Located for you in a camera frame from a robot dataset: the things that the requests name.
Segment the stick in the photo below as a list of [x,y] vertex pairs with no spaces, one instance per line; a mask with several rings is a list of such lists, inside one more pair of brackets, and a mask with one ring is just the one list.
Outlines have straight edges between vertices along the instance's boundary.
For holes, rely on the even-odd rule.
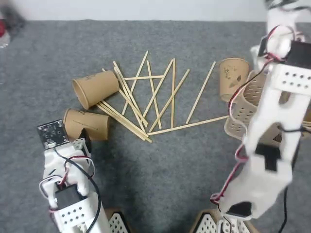
[[113,107],[111,107],[104,100],[102,102],[99,102],[97,104],[97,107],[99,107],[102,111],[106,112],[108,115],[110,115],[120,124],[122,124],[128,130],[133,132],[136,136],[138,136],[143,141],[147,140],[148,142],[152,143],[152,140],[148,138],[148,135],[146,133],[144,133],[140,128],[134,125],[130,120],[122,116],[119,112],[117,112]]
[[[136,77],[138,77],[138,76],[140,75],[142,66],[143,66],[144,63],[145,63],[145,60],[146,60],[146,58],[147,58],[147,55],[148,55],[148,51],[146,51],[145,56],[144,56],[144,58],[142,59],[142,61],[141,61],[141,63],[140,63],[140,66],[139,66],[139,69],[138,69],[138,71],[137,71]],[[131,94],[132,94],[133,91],[134,91],[136,82],[137,82],[137,80],[135,79],[134,82],[133,82],[133,84],[132,84],[132,86],[131,86],[131,91],[130,91]],[[123,107],[122,115],[125,114],[126,108],[127,108],[127,102],[125,103],[125,105],[124,105],[124,107]]]
[[122,120],[127,121],[133,128],[135,128],[137,131],[141,132],[144,136],[148,137],[148,134],[144,133],[138,126],[133,124],[129,119],[127,119],[125,116],[121,115],[117,110],[115,110],[111,105],[109,105],[106,101],[102,100],[102,104],[107,106],[111,111],[113,111],[116,115],[118,115]]
[[[120,94],[123,96],[123,98],[129,103],[129,105],[132,107],[132,109],[134,110],[134,109],[135,109],[135,106],[133,105],[133,103],[131,102],[131,100],[128,99],[128,98],[126,97],[126,95],[125,95],[121,90],[120,90],[119,92],[120,92]],[[137,113],[137,115],[138,115],[144,122],[147,122],[140,112],[137,111],[136,113]]]
[[196,107],[196,105],[197,105],[198,102],[199,102],[199,99],[200,99],[200,97],[201,97],[201,95],[202,95],[202,93],[203,93],[203,91],[204,91],[204,88],[205,88],[205,86],[206,86],[206,84],[207,84],[207,82],[208,82],[208,80],[209,80],[209,77],[210,77],[210,75],[211,75],[211,73],[212,73],[212,71],[213,71],[213,69],[214,69],[215,64],[216,64],[216,62],[213,62],[212,66],[211,66],[211,68],[210,68],[210,70],[209,70],[209,72],[208,72],[208,75],[207,75],[207,77],[206,77],[206,79],[205,79],[205,81],[204,81],[204,83],[203,83],[203,85],[202,85],[202,87],[201,87],[201,90],[200,90],[200,92],[199,92],[199,94],[198,94],[198,97],[196,98],[196,100],[195,100],[195,102],[194,102],[194,105],[193,105],[193,107],[192,107],[192,109],[191,109],[191,111],[190,111],[190,113],[189,113],[189,116],[188,116],[188,118],[187,118],[186,124],[189,123],[189,121],[190,121],[190,119],[191,119],[191,117],[192,117],[192,114],[193,114],[193,112],[194,112],[194,110],[195,110],[195,107]]
[[[151,68],[150,68],[150,63],[149,63],[148,60],[147,60],[147,67],[148,67],[148,73],[149,73],[149,75],[151,77]],[[153,95],[155,93],[155,87],[154,87],[154,81],[152,79],[150,79],[150,86],[151,86],[151,91],[152,91],[152,95]],[[159,116],[159,109],[158,109],[158,106],[157,106],[156,98],[154,99],[154,104],[155,104],[156,117],[158,117]],[[159,129],[162,129],[161,120],[159,120],[158,124],[159,124]]]
[[141,140],[145,141],[145,137],[138,133],[134,128],[130,127],[129,124],[127,124],[125,121],[123,121],[120,117],[118,117],[115,113],[113,113],[109,108],[101,104],[100,102],[96,105],[98,108],[100,108],[102,111],[107,113],[109,116],[114,118],[117,122],[119,122],[121,125],[126,127],[128,130],[130,130],[132,133],[134,133],[137,137],[139,137]]
[[160,79],[163,78],[163,75],[153,75],[153,76],[140,76],[140,77],[131,77],[124,78],[125,80],[141,80],[141,79]]
[[[172,80],[172,94],[175,90],[175,72],[176,72],[176,61],[175,58],[173,59],[173,80]],[[174,127],[174,108],[175,108],[175,101],[174,97],[172,99],[172,110],[171,110],[171,128]]]
[[152,133],[148,133],[148,135],[155,135],[155,134],[159,134],[159,133],[166,133],[166,132],[171,132],[171,131],[175,131],[175,130],[181,130],[181,129],[189,128],[189,127],[192,127],[192,126],[203,125],[203,124],[211,123],[211,122],[214,122],[214,121],[217,121],[217,120],[222,120],[222,119],[225,119],[227,117],[228,116],[222,116],[222,117],[218,117],[218,118],[214,118],[214,119],[210,119],[210,120],[200,121],[200,122],[197,122],[197,123],[192,123],[192,124],[188,124],[188,125],[178,126],[178,127],[175,127],[175,128],[155,131],[155,132],[152,132]]
[[[129,97],[127,91],[126,91],[126,88],[125,88],[125,86],[124,86],[123,80],[121,79],[121,76],[120,76],[120,74],[119,74],[118,71],[117,71],[117,68],[116,68],[116,67],[113,67],[113,69],[115,70],[115,73],[116,73],[116,75],[117,75],[118,78],[119,78],[120,84],[121,84],[121,86],[122,86],[122,88],[123,88],[125,94],[127,95],[127,98],[130,99],[130,97]],[[140,118],[139,118],[138,115],[137,115],[138,110],[137,110],[136,108],[132,108],[132,110],[133,110],[133,112],[134,112],[134,115],[135,115],[137,121],[139,121],[138,123],[139,123],[139,126],[140,126],[141,130],[143,130],[144,132],[146,132],[145,129],[144,129],[144,127],[143,127],[142,124],[141,124]]]
[[170,63],[169,63],[169,65],[167,66],[166,71],[165,71],[165,73],[164,73],[164,75],[163,75],[163,78],[160,80],[158,86],[156,87],[155,93],[152,95],[152,97],[151,97],[151,99],[150,99],[150,101],[149,101],[149,103],[148,103],[148,105],[147,105],[147,107],[146,107],[146,110],[145,110],[144,114],[142,115],[143,117],[146,117],[146,115],[147,115],[147,113],[148,113],[148,111],[149,111],[149,108],[150,108],[150,106],[151,106],[151,104],[152,104],[152,101],[154,101],[154,99],[155,99],[155,97],[156,97],[156,95],[157,95],[157,92],[159,91],[159,89],[160,89],[160,87],[161,87],[161,85],[162,85],[162,83],[163,83],[163,81],[164,81],[164,79],[165,79],[167,73],[169,72],[169,70],[170,70],[170,68],[171,68],[171,66],[172,66],[172,63],[173,63],[173,60],[171,60]]
[[186,71],[186,73],[184,74],[183,78],[180,80],[179,84],[177,85],[176,89],[174,90],[174,93],[171,95],[171,97],[169,98],[169,100],[168,100],[168,101],[166,102],[166,104],[164,105],[164,107],[163,107],[162,111],[160,112],[159,116],[158,116],[158,117],[156,118],[156,120],[154,121],[154,123],[153,123],[153,125],[151,126],[149,132],[151,132],[151,131],[155,128],[157,122],[160,120],[160,118],[161,118],[162,115],[164,114],[165,110],[167,109],[167,107],[168,107],[169,104],[171,103],[173,97],[176,95],[177,91],[179,90],[180,86],[183,84],[183,82],[184,82],[185,78],[187,77],[187,75],[189,74],[189,72],[190,72],[190,69],[187,69],[187,71]]
[[[125,86],[125,90],[124,90],[125,94],[126,94],[126,92],[127,92],[128,98],[130,99],[131,102],[133,102],[133,105],[137,108],[137,110],[138,110],[139,113],[141,114],[141,111],[140,111],[140,109],[139,109],[139,107],[138,107],[138,105],[137,105],[137,103],[136,103],[136,101],[135,101],[135,99],[134,99],[134,96],[132,95],[132,92],[131,92],[130,89],[128,88],[128,85],[127,85],[126,81],[124,80],[124,77],[123,77],[123,75],[122,75],[122,73],[121,73],[121,71],[120,71],[120,69],[119,69],[117,63],[116,63],[115,61],[113,61],[113,64],[115,65],[115,67],[116,67],[116,69],[117,69],[117,71],[118,71],[118,73],[119,73],[119,75],[120,75],[120,78],[121,78],[121,80],[123,81],[123,84],[124,84],[124,86]],[[146,120],[144,120],[143,123],[144,123],[145,127],[148,126],[148,123],[146,122]]]

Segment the white wall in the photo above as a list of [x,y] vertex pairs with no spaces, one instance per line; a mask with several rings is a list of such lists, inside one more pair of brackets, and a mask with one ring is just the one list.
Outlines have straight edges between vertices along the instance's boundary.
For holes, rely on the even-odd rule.
[[265,21],[266,15],[264,0],[11,1],[28,20]]

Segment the white robotic arm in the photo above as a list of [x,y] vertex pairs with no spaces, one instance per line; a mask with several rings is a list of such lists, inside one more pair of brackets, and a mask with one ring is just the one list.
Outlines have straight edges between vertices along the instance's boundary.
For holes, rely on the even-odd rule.
[[[46,149],[39,189],[49,201],[49,212],[58,230],[61,233],[111,233],[98,188],[91,178],[95,167],[90,157],[90,142],[84,138],[69,142],[62,120],[38,126],[38,132]],[[91,165],[93,174],[88,175]],[[90,191],[88,180],[96,192]]]
[[[263,47],[265,52],[280,59],[263,70],[267,74],[266,82],[257,111],[242,140],[247,161],[217,200],[222,215],[230,218],[260,217],[292,181],[292,160],[311,100],[311,44],[304,43],[304,37],[296,33],[294,21],[300,11],[284,10],[296,7],[295,4],[281,4],[268,11],[267,28],[269,32],[275,30],[273,36],[251,49],[257,71],[267,62],[266,56],[260,54]],[[279,103],[282,92],[290,93],[285,104]],[[260,137],[274,123],[280,123],[285,129],[279,148],[259,143]]]

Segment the brown paper cup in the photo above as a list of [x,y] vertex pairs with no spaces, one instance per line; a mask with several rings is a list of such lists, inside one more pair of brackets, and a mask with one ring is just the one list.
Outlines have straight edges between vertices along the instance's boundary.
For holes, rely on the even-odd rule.
[[229,102],[234,92],[246,82],[249,73],[249,64],[241,58],[228,58],[219,64],[219,95]]
[[109,116],[67,109],[64,124],[67,135],[71,139],[79,138],[83,128],[86,129],[92,141],[108,139]]
[[74,92],[85,109],[119,91],[118,79],[112,71],[72,80]]

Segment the red object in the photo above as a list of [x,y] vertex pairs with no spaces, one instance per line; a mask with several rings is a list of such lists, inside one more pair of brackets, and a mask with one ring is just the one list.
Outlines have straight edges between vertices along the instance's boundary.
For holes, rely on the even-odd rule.
[[2,37],[5,34],[5,24],[3,20],[0,20],[0,37]]

